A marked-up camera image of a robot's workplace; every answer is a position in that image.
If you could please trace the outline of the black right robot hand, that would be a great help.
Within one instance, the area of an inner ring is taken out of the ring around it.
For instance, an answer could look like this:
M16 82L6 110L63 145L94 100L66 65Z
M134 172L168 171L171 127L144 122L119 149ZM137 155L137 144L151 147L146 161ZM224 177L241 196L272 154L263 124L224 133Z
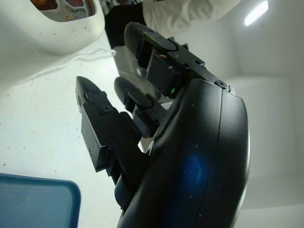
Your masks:
M92 81L76 78L81 133L95 171L115 184L118 227L233 227L249 173L244 101L171 38L130 22L124 42L172 104L165 109L118 77L119 112Z

